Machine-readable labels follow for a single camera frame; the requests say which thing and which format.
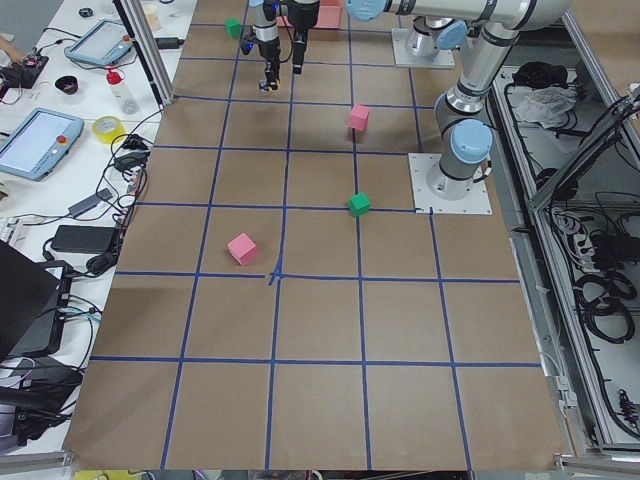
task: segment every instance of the bottle with red cap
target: bottle with red cap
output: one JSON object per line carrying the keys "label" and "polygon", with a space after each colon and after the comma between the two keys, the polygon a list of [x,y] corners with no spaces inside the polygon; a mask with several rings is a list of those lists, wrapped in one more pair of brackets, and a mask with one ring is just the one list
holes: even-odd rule
{"label": "bottle with red cap", "polygon": [[113,67],[107,67],[107,70],[107,83],[120,105],[120,110],[127,114],[136,113],[140,107],[124,83],[124,78]]}

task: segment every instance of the tape roll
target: tape roll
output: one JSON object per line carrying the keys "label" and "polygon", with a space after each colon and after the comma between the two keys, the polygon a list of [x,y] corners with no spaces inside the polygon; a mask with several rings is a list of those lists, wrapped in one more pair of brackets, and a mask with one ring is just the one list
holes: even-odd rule
{"label": "tape roll", "polygon": [[120,119],[111,116],[98,118],[93,122],[91,131],[98,137],[98,140],[107,145],[110,145],[116,139],[121,142],[125,139],[127,133]]}

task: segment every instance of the red object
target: red object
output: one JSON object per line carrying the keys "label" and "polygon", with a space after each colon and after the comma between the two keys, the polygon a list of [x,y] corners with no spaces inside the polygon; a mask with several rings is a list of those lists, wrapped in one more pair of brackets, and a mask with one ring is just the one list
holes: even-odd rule
{"label": "red object", "polygon": [[107,70],[109,71],[109,73],[107,73],[107,82],[109,85],[117,85],[123,80],[120,74],[113,68],[107,67]]}

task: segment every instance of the white desk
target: white desk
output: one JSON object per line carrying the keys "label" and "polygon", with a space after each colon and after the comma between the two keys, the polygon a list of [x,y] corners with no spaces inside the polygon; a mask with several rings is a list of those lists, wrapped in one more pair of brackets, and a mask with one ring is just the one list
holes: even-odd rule
{"label": "white desk", "polygon": [[[65,0],[53,17],[50,27],[66,30],[76,35],[84,35],[100,19],[116,19],[117,15],[107,15],[102,11],[101,3],[102,0]],[[160,30],[154,32],[154,36],[185,38],[196,0],[180,0],[169,4],[153,3],[157,4],[158,17],[162,25]],[[93,17],[84,19],[78,15],[78,10],[87,6],[90,6],[95,14]],[[67,37],[69,36],[63,33],[48,30],[42,35],[38,46],[48,45]],[[127,115],[120,111],[109,89],[105,78],[106,70],[84,70],[64,56],[64,48],[71,44],[72,42],[65,41],[61,45],[53,45],[44,49],[42,53],[49,57],[49,63],[45,66],[36,84],[30,90],[23,90],[22,98],[15,105],[0,105],[0,115],[25,118],[34,108],[45,107],[86,120],[94,120],[104,115],[115,115],[122,120],[140,121],[158,110],[158,105],[151,88],[148,86],[149,82],[139,60],[132,65],[122,67],[122,72],[126,75],[125,82],[140,105],[140,110]],[[181,52],[181,49],[160,52],[170,78],[175,75]],[[135,53],[132,49],[132,52],[127,54],[121,63],[128,63],[134,58]],[[73,75],[78,79],[77,93],[66,95],[55,87],[55,81],[65,75]],[[17,98],[17,95],[18,92],[14,89],[7,94],[5,101],[10,103]],[[159,122],[160,118],[154,118],[152,121]]]}
{"label": "white desk", "polygon": [[[176,36],[184,38],[187,34],[191,16],[197,0],[180,0],[171,4],[157,3],[158,15],[162,29],[154,32],[158,37]],[[78,35],[84,34],[100,18],[115,18],[114,15],[106,15],[101,9],[102,0],[65,0],[51,21],[50,26],[60,28]],[[90,6],[95,15],[89,19],[83,19],[78,15],[81,7]],[[65,35],[60,32],[47,31],[38,42],[38,46],[55,42]],[[104,70],[83,70],[69,61],[63,53],[62,45],[54,45],[45,49],[43,54],[50,57],[49,63],[38,78],[33,89],[24,90],[22,98],[15,105],[0,104],[0,131],[11,132],[20,122],[26,118],[36,107],[45,107],[51,110],[61,111],[70,115],[81,117],[85,120],[82,135],[71,147],[67,155],[53,170],[53,172],[40,182],[34,182],[0,173],[0,182],[10,190],[10,196],[0,202],[0,217],[18,216],[27,213],[41,215],[64,215],[70,205],[88,197],[95,192],[96,184],[104,167],[111,157],[109,146],[102,144],[91,132],[93,120],[105,115],[115,115],[123,120],[127,132],[148,115],[158,110],[155,98],[148,86],[140,61],[123,67],[127,75],[127,85],[140,105],[140,110],[133,115],[125,115],[120,112],[118,105],[109,91],[105,80]],[[162,59],[169,76],[173,78],[180,58],[181,49],[164,50]],[[123,59],[126,63],[133,59],[129,54]],[[79,80],[79,90],[74,95],[65,95],[58,91],[54,82],[63,75],[74,75]],[[11,102],[17,92],[15,90],[5,96],[5,101]],[[155,138],[161,115],[158,114],[145,122],[136,132],[142,137],[153,141]],[[123,193],[126,182],[122,180],[118,172],[107,177]],[[98,208],[87,212],[80,218],[94,218],[99,216],[107,208],[102,204]],[[43,261],[42,245],[51,238],[58,225],[83,224],[96,226],[113,226],[111,212],[108,212],[94,222],[79,222],[64,219],[60,222],[43,226],[23,227],[22,238],[18,240],[16,248],[34,261]],[[57,259],[65,260],[79,271],[85,270],[85,262],[92,255],[59,254]],[[74,280],[72,293],[104,307],[115,269],[96,279]],[[85,355],[90,341],[90,327],[86,320],[70,321],[65,325],[60,350],[54,355],[57,360],[67,365],[78,365]],[[78,389],[69,401],[77,396]],[[48,429],[37,441],[30,441],[12,454],[47,453],[59,451],[69,428],[69,422],[65,422],[56,428]]]}

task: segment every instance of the metal base plate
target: metal base plate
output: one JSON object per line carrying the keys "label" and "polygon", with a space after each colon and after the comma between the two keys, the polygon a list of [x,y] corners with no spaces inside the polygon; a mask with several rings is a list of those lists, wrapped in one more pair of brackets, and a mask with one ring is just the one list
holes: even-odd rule
{"label": "metal base plate", "polygon": [[[411,185],[413,203],[417,213],[454,213],[463,215],[491,215],[491,203],[484,182],[474,183],[469,194],[462,200],[445,200],[431,192],[427,185],[427,174],[440,161],[442,155],[435,153],[410,153]],[[482,175],[478,168],[475,178]]]}
{"label": "metal base plate", "polygon": [[405,43],[412,30],[408,28],[392,28],[391,38],[393,44],[393,53],[396,58],[397,67],[414,67],[414,68],[440,68],[454,69],[456,62],[453,59],[453,53],[450,50],[440,50],[437,55],[432,57],[416,57],[407,52]]}

